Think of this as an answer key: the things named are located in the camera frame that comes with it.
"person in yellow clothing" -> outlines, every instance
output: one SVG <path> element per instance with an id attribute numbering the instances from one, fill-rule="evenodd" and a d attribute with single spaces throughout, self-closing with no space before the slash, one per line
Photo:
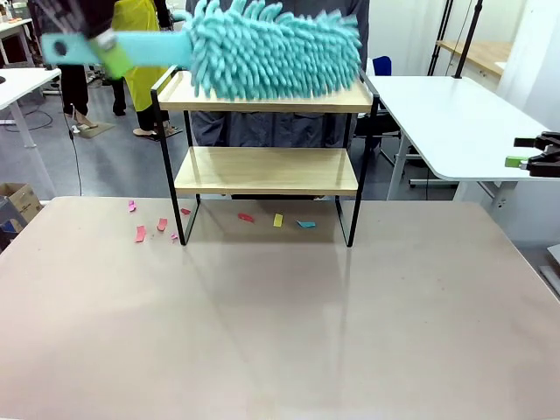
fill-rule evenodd
<path id="1" fill-rule="evenodd" d="M 118 0 L 115 3 L 112 27 L 115 31 L 159 31 L 171 28 L 172 22 L 165 0 Z M 150 90 L 165 73 L 162 67 L 135 67 L 124 76 L 129 87 L 134 109 L 140 124 L 135 136 L 156 137 L 156 117 L 151 105 Z M 162 112 L 165 134 L 175 134 L 177 129 L 169 123 L 169 114 Z"/>

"top shelf board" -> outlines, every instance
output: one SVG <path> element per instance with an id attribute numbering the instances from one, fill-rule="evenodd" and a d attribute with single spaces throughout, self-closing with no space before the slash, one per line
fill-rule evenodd
<path id="1" fill-rule="evenodd" d="M 372 97 L 360 81 L 350 90 L 311 99 L 282 99 L 262 101 L 228 101 L 218 99 L 215 93 L 206 98 L 203 92 L 197 97 L 191 86 L 190 72 L 177 72 L 159 94 L 159 105 L 167 111 L 238 111 L 238 112 L 307 112 L 353 114 L 369 112 Z"/>

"yellow garment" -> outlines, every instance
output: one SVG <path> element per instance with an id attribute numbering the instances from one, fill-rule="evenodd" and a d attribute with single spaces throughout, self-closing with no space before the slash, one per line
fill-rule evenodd
<path id="1" fill-rule="evenodd" d="M 159 31 L 156 5 L 153 0 L 119 0 L 112 26 L 115 31 Z M 136 112 L 151 105 L 150 89 L 164 73 L 162 67 L 134 67 L 124 76 Z"/>

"blue paper scrap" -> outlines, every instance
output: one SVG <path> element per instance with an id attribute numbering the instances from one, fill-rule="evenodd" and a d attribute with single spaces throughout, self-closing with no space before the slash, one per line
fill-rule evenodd
<path id="1" fill-rule="evenodd" d="M 305 228 L 305 229 L 315 228 L 317 226 L 314 221 L 299 221 L 298 220 L 297 224 L 299 226 L 301 226 L 302 228 Z"/>

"yellow paper scrap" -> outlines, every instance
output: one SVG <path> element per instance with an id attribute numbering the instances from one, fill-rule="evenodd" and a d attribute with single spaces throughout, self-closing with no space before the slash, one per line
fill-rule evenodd
<path id="1" fill-rule="evenodd" d="M 277 213 L 276 216 L 274 216 L 274 227 L 275 228 L 281 228 L 283 220 L 284 220 L 284 217 L 281 214 Z"/>

